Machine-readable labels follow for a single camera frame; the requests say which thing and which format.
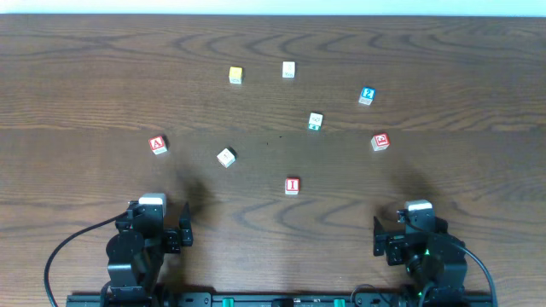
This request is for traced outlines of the red letter A block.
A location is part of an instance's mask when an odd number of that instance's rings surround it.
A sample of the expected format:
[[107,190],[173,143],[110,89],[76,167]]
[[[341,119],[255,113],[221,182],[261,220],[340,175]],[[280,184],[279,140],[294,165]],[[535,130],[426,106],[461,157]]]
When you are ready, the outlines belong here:
[[148,145],[155,155],[163,154],[168,151],[166,141],[163,136],[155,136],[148,140]]

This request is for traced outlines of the red letter I block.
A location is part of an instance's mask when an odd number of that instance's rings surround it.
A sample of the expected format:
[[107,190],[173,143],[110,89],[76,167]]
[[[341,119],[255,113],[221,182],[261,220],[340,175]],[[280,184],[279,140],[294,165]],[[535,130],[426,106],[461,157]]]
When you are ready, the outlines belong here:
[[300,191],[300,183],[297,177],[288,177],[285,181],[285,194],[296,195]]

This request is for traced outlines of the white green-sided block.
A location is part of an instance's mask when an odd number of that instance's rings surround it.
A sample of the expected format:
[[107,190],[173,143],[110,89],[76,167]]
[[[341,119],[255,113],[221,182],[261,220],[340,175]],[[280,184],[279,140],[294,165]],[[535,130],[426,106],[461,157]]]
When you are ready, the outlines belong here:
[[319,131],[322,128],[323,115],[320,113],[311,113],[308,121],[308,129]]

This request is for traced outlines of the blue number 2 block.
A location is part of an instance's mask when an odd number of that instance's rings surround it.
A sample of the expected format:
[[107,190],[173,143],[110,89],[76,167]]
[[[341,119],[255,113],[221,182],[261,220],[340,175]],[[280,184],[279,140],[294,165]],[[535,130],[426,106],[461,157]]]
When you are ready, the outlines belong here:
[[370,87],[363,87],[358,102],[363,105],[370,105],[375,98],[375,89]]

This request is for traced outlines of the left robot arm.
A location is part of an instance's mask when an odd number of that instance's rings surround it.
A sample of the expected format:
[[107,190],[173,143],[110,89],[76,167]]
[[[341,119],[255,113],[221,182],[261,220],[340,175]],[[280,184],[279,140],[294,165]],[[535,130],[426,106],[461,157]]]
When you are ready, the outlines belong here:
[[100,294],[101,306],[174,306],[177,301],[157,283],[165,255],[179,254],[194,242],[189,205],[176,228],[164,227],[161,205],[129,202],[115,219],[119,233],[107,244],[110,282]]

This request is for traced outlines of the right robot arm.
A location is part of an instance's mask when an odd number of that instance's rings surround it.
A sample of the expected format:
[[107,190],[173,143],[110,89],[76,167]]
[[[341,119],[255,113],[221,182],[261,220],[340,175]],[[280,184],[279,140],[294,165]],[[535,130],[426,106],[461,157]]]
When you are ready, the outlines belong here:
[[468,270],[465,243],[448,233],[448,223],[427,202],[410,202],[398,211],[402,230],[386,230],[374,218],[373,253],[390,266],[403,265],[413,286],[386,300],[390,306],[464,305]]

